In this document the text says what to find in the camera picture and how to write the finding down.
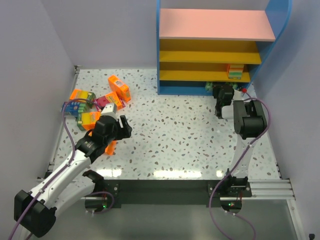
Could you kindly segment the blue sponge pack front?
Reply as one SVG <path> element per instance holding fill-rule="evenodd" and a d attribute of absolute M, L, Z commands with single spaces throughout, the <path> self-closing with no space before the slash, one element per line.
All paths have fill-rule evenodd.
<path fill-rule="evenodd" d="M 205 84 L 204 89 L 205 89 L 205 91 L 206 91 L 207 93 L 210 93 L 210 94 L 212 95 L 212 94 L 213 94 L 213 88 L 214 88 L 214 86 L 215 86 L 215 83 L 214 83 L 214 82 L 209 82 L 209 81 L 207 81 L 206 84 Z"/>

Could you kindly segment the orange Scrub Daddy box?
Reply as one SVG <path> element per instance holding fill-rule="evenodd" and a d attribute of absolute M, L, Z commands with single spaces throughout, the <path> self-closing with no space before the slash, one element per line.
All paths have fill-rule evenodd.
<path fill-rule="evenodd" d="M 114 140 L 112 141 L 106 148 L 105 148 L 105 151 L 104 153 L 108 156 L 112 156 L 115 152 L 115 148 L 116 148 L 116 144 L 117 144 L 117 141 Z"/>

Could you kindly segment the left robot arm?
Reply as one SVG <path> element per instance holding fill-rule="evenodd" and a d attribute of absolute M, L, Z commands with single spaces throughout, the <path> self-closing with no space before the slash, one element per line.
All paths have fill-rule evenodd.
<path fill-rule="evenodd" d="M 26 192 L 20 190 L 14 197 L 14 220 L 32 235 L 41 238 L 56 222 L 58 211 L 68 208 L 78 199 L 89 195 L 94 185 L 81 188 L 78 192 L 67 191 L 65 199 L 60 195 L 68 185 L 89 167 L 113 141 L 128 139 L 132 128 L 125 115 L 117 118 L 114 113 L 102 115 L 92 130 L 73 144 L 70 155 L 39 185 Z"/>

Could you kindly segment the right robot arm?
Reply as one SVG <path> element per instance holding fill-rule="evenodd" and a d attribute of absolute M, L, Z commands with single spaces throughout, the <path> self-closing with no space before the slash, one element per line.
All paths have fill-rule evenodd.
<path fill-rule="evenodd" d="M 234 157 L 221 186 L 245 187 L 254 147 L 270 126 L 263 103 L 251 96 L 247 89 L 238 91 L 229 84 L 214 86 L 212 95 L 216 99 L 215 115 L 219 119 L 233 120 L 237 136 Z"/>

